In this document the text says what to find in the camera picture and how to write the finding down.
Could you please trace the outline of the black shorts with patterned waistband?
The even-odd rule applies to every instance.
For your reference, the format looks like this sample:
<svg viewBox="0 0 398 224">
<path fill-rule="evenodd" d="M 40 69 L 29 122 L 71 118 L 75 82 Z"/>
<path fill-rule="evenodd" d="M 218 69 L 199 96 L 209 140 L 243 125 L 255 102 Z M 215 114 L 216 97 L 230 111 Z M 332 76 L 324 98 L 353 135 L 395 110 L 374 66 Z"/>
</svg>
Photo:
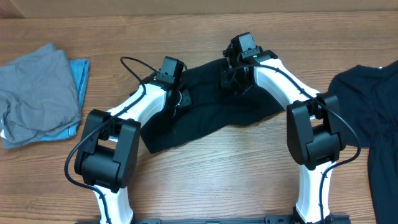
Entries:
<svg viewBox="0 0 398 224">
<path fill-rule="evenodd" d="M 146 122 L 141 138 L 150 153 L 194 141 L 227 125 L 248 126 L 283 110 L 270 93 L 254 83 L 243 91 L 222 89 L 220 73 L 227 67 L 227 60 L 221 58 L 182 73 L 192 103 L 164 108 Z"/>
</svg>

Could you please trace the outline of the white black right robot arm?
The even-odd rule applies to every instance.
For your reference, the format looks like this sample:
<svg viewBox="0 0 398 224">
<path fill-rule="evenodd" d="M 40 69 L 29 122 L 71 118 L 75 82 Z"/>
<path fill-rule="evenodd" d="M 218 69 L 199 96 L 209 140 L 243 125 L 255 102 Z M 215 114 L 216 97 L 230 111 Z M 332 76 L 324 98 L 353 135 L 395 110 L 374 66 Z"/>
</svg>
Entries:
<svg viewBox="0 0 398 224">
<path fill-rule="evenodd" d="M 287 115 L 287 147 L 299 165 L 298 200 L 291 216 L 268 216 L 266 223 L 349 223 L 348 216 L 332 215 L 328 208 L 330 174 L 345 138 L 338 119 L 322 105 L 339 112 L 337 97 L 301 82 L 248 32 L 231 39 L 223 55 L 229 66 L 221 72 L 223 88 L 253 83 L 270 93 Z"/>
</svg>

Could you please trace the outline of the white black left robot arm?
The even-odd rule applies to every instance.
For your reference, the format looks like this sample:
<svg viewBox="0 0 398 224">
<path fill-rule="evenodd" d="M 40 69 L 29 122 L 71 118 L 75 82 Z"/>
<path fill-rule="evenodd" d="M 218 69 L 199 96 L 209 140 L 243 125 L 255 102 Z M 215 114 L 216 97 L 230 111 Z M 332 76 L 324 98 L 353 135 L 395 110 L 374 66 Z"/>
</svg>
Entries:
<svg viewBox="0 0 398 224">
<path fill-rule="evenodd" d="M 141 128 L 156 113 L 190 104 L 180 87 L 186 65 L 165 57 L 159 70 L 144 79 L 130 97 L 108 111 L 92 110 L 80 142 L 67 161 L 74 160 L 75 173 L 83 182 L 72 180 L 66 163 L 65 176 L 71 183 L 94 192 L 101 213 L 99 223 L 134 223 L 127 187 L 136 168 Z"/>
</svg>

